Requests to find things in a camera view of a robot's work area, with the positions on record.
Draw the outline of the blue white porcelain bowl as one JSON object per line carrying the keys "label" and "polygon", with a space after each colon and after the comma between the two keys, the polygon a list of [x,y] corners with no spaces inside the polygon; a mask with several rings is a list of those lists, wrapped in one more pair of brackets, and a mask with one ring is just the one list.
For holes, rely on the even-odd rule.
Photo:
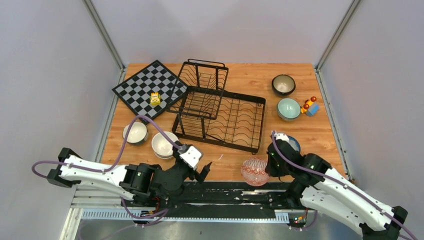
{"label": "blue white porcelain bowl", "polygon": [[299,142],[293,136],[287,135],[287,137],[288,137],[288,143],[290,144],[290,146],[295,151],[300,153],[301,152],[301,146],[300,146]]}

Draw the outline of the blue diamond pattern bowl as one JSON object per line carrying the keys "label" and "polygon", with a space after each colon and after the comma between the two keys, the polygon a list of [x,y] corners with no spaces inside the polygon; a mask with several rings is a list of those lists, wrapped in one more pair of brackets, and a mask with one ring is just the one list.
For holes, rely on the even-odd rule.
{"label": "blue diamond pattern bowl", "polygon": [[258,157],[251,157],[245,160],[241,166],[241,176],[244,181],[254,187],[266,184],[270,176],[266,172],[267,161]]}

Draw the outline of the cream leaf bowl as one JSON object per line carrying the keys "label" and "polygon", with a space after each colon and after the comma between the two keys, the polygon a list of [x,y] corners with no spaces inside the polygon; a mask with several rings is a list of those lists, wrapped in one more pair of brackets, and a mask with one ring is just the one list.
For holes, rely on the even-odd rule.
{"label": "cream leaf bowl", "polygon": [[161,133],[157,133],[151,140],[153,152],[160,155],[173,155],[173,145]]}

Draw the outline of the green floral bowl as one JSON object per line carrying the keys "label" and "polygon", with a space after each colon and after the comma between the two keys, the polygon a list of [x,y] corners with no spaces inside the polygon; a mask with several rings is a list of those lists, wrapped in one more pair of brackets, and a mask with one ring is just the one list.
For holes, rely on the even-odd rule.
{"label": "green floral bowl", "polygon": [[277,114],[285,121],[294,121],[301,115],[301,106],[292,98],[283,98],[277,104]]}

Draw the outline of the teal white striped bowl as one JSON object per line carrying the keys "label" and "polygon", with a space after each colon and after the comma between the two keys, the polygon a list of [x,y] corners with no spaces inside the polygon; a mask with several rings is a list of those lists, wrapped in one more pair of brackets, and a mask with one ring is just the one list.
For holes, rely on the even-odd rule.
{"label": "teal white striped bowl", "polygon": [[130,128],[130,125],[128,124],[123,129],[123,132],[122,132],[123,138],[126,137],[127,132],[129,132],[129,134],[126,138],[126,142],[132,145],[141,145],[148,139],[148,136],[149,136],[149,132],[146,125],[138,121],[133,123],[131,128]]}

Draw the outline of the black wire dish rack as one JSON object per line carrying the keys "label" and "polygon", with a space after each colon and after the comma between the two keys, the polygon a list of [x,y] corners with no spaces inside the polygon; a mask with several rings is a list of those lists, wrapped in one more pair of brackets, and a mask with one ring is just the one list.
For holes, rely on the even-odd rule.
{"label": "black wire dish rack", "polygon": [[181,139],[257,154],[266,99],[225,89],[229,68],[189,58],[178,73],[186,84],[181,99],[167,106],[176,115],[172,132]]}

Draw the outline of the dark blue glazed bowl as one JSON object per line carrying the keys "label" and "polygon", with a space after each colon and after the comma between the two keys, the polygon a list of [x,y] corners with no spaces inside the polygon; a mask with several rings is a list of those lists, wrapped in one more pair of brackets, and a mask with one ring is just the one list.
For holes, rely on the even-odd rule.
{"label": "dark blue glazed bowl", "polygon": [[285,97],[295,91],[296,82],[291,76],[287,74],[280,74],[272,79],[271,87],[272,91],[277,96]]}

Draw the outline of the black white chessboard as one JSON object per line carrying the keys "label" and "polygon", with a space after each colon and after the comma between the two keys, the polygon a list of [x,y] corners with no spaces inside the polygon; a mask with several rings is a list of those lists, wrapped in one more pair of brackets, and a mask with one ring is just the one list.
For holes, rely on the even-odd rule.
{"label": "black white chessboard", "polygon": [[[187,90],[188,85],[159,60],[112,89],[136,116],[144,115],[152,120],[180,100]],[[161,103],[152,106],[150,95],[156,92],[161,96]]]}

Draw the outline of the cream painted bowl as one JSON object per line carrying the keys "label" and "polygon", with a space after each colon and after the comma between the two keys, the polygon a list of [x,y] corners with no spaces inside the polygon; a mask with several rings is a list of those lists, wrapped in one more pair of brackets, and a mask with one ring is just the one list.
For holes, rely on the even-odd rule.
{"label": "cream painted bowl", "polygon": [[167,160],[167,159],[173,158],[173,155],[172,154],[171,155],[161,155],[161,154],[158,154],[158,153],[154,152],[154,155],[156,157],[160,158],[160,159],[163,159],[163,160]]}

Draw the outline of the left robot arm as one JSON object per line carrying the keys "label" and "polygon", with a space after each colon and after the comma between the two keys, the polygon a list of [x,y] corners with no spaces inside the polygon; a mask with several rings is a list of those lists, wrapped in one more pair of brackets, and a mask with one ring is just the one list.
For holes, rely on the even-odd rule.
{"label": "left robot arm", "polygon": [[173,155],[175,163],[169,169],[147,163],[112,166],[84,160],[71,149],[63,148],[58,166],[49,171],[46,179],[63,188],[81,185],[100,189],[146,207],[155,198],[180,195],[186,179],[203,183],[210,172],[210,164],[197,170],[203,153],[193,145],[185,145],[183,151],[174,150]]}

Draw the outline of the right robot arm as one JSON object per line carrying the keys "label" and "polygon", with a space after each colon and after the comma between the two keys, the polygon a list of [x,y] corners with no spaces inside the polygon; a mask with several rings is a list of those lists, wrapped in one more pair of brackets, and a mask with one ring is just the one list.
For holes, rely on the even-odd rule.
{"label": "right robot arm", "polygon": [[408,211],[387,205],[344,178],[317,154],[302,155],[283,133],[271,134],[265,171],[271,177],[291,176],[285,195],[292,209],[316,210],[352,229],[364,240],[397,240],[405,231]]}

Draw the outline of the orange blue toy blocks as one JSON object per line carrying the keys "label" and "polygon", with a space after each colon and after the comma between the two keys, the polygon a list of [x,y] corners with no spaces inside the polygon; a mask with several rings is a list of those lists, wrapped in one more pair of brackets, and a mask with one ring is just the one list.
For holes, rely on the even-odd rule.
{"label": "orange blue toy blocks", "polygon": [[320,106],[317,104],[317,98],[315,96],[312,96],[304,102],[303,106],[300,109],[300,112],[309,117],[313,117],[319,111],[319,109]]}

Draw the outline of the yellow toy block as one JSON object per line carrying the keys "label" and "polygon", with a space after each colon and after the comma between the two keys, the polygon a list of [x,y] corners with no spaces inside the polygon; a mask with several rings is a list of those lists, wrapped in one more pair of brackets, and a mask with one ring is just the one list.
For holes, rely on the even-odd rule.
{"label": "yellow toy block", "polygon": [[150,105],[152,106],[158,106],[161,104],[161,95],[159,92],[152,92],[150,94]]}

